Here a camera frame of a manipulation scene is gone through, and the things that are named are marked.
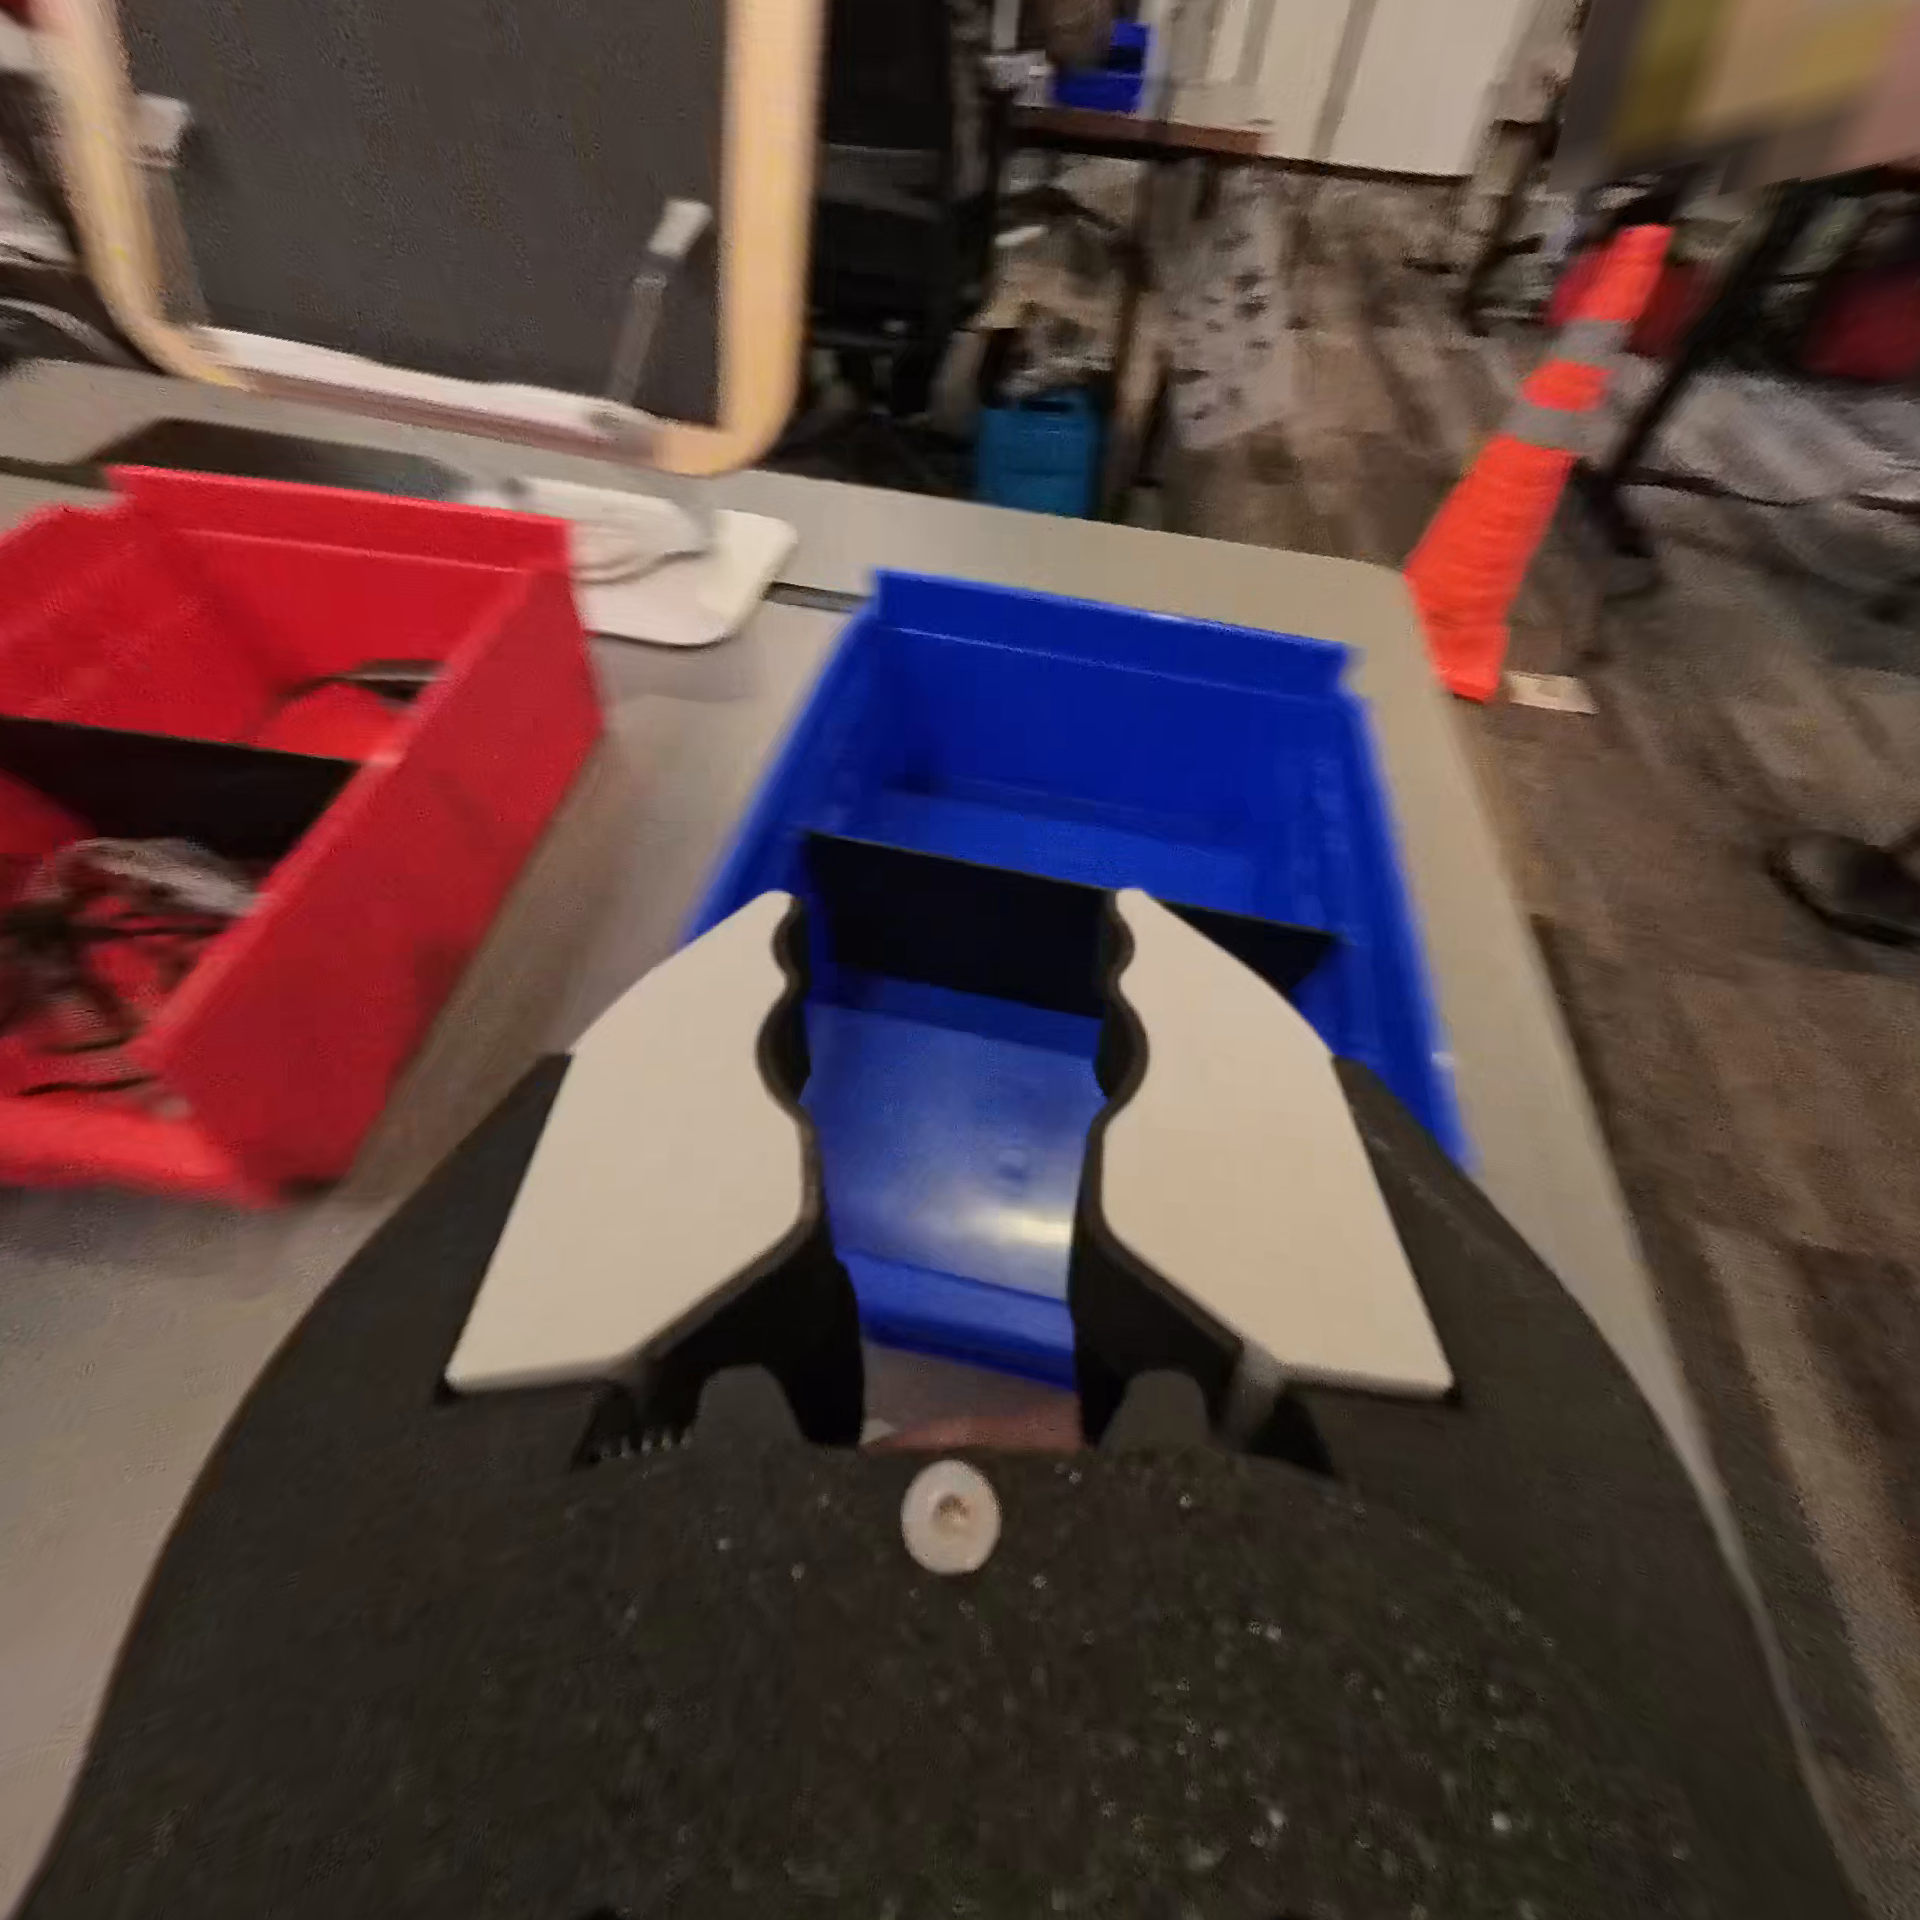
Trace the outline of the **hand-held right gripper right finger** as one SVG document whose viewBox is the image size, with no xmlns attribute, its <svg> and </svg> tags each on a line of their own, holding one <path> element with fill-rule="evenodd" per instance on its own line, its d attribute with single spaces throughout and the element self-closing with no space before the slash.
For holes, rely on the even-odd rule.
<svg viewBox="0 0 1920 1920">
<path fill-rule="evenodd" d="M 1317 1457 L 1301 1388 L 1438 1406 L 1456 1373 L 1340 1061 L 1139 889 L 1101 907 L 1097 1083 L 1068 1246 L 1083 1440 L 1147 1381 L 1205 1439 Z"/>
</svg>

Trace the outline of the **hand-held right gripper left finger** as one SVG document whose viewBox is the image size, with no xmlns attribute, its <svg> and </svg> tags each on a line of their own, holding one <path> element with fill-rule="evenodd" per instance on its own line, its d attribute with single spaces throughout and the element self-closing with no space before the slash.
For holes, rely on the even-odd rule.
<svg viewBox="0 0 1920 1920">
<path fill-rule="evenodd" d="M 453 1397 L 585 1386 L 589 1445 L 685 1445 L 728 1397 L 774 1437 L 863 1440 L 806 988 L 804 902 L 769 890 L 597 1019 L 453 1342 Z"/>
</svg>

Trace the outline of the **red storage bin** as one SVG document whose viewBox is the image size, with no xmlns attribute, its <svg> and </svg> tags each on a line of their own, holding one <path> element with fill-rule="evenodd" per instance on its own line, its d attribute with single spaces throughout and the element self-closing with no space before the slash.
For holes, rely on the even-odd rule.
<svg viewBox="0 0 1920 1920">
<path fill-rule="evenodd" d="M 604 730 L 567 528 L 123 467 L 3 589 L 5 718 L 361 765 L 260 865 L 5 781 L 5 1186 L 336 1183 Z"/>
</svg>

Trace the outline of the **blue storage bin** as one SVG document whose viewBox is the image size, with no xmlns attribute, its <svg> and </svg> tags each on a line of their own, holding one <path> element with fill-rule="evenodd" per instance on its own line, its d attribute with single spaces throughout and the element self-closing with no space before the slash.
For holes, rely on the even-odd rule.
<svg viewBox="0 0 1920 1920">
<path fill-rule="evenodd" d="M 683 934 L 769 892 L 804 907 L 804 1106 L 873 1342 L 1072 1384 L 1101 1017 L 836 977 L 809 925 L 811 833 L 1163 900 L 1472 1165 L 1351 660 L 1317 637 L 877 576 Z"/>
</svg>

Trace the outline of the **grey desk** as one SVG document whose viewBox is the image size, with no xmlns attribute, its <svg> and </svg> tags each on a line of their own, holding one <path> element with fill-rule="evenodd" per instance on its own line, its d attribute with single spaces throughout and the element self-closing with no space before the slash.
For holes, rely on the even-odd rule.
<svg viewBox="0 0 1920 1920">
<path fill-rule="evenodd" d="M 1477 782 L 1382 567 L 773 473 L 661 482 L 799 546 L 710 649 L 601 640 L 609 745 L 562 809 L 352 1179 L 228 1212 L 126 1192 L 5 1198 L 3 1886 L 60 1830 L 142 1591 L 248 1388 L 320 1290 L 547 1047 L 669 949 L 871 574 L 902 567 L 1357 652 L 1477 1179 L 1664 1422 L 1730 1563 L 1798 1765 L 1782 1648 L 1685 1383 L 1586 1083 Z"/>
</svg>

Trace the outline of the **orange traffic cone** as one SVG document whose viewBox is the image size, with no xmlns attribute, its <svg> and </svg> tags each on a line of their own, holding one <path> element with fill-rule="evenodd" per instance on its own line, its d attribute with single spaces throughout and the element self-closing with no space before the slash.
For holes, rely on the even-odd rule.
<svg viewBox="0 0 1920 1920">
<path fill-rule="evenodd" d="M 1500 693 L 1515 604 L 1661 288 L 1670 241 L 1668 225 L 1626 227 L 1594 257 L 1544 361 L 1405 564 L 1428 664 L 1456 700 L 1485 706 Z"/>
</svg>

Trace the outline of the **white printed sheet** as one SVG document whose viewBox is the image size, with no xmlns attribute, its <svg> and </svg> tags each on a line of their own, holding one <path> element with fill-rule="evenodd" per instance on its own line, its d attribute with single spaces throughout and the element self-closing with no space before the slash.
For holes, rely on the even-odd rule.
<svg viewBox="0 0 1920 1920">
<path fill-rule="evenodd" d="M 1254 167 L 1223 173 L 1169 284 L 1166 397 L 1185 454 L 1285 424 L 1299 362 L 1293 269 L 1285 186 Z"/>
</svg>

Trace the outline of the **wood-framed black board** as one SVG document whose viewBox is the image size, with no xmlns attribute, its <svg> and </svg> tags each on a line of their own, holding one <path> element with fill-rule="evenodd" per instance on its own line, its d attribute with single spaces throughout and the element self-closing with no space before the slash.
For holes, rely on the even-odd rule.
<svg viewBox="0 0 1920 1920">
<path fill-rule="evenodd" d="M 138 364 L 687 478 L 788 423 L 826 5 L 5 13 Z"/>
</svg>

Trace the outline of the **black office chair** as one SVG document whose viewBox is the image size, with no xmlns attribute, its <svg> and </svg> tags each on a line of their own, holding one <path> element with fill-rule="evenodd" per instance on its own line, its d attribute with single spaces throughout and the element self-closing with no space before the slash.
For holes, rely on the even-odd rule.
<svg viewBox="0 0 1920 1920">
<path fill-rule="evenodd" d="M 990 5 L 830 3 L 809 347 L 867 412 L 923 424 L 990 291 L 997 132 Z"/>
</svg>

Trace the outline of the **wooden table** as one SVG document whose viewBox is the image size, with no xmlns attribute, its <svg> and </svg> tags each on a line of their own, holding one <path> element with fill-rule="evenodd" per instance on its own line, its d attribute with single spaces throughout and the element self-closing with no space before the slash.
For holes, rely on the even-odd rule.
<svg viewBox="0 0 1920 1920">
<path fill-rule="evenodd" d="M 1004 111 L 1009 153 L 1137 165 L 1121 229 L 1121 277 L 1109 424 L 1097 515 L 1124 522 L 1140 487 L 1160 484 L 1172 375 L 1170 274 L 1196 221 L 1233 170 L 1261 169 L 1262 132 L 1164 113 L 1064 106 Z"/>
</svg>

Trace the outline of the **small blue bin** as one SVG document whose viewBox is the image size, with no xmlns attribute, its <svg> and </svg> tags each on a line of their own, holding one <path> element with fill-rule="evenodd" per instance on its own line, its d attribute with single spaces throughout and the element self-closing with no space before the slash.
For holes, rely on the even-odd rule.
<svg viewBox="0 0 1920 1920">
<path fill-rule="evenodd" d="M 1109 45 L 1097 61 L 1054 71 L 1050 105 L 1072 113 L 1137 115 L 1147 93 L 1152 51 L 1152 26 L 1137 18 L 1115 20 Z"/>
</svg>

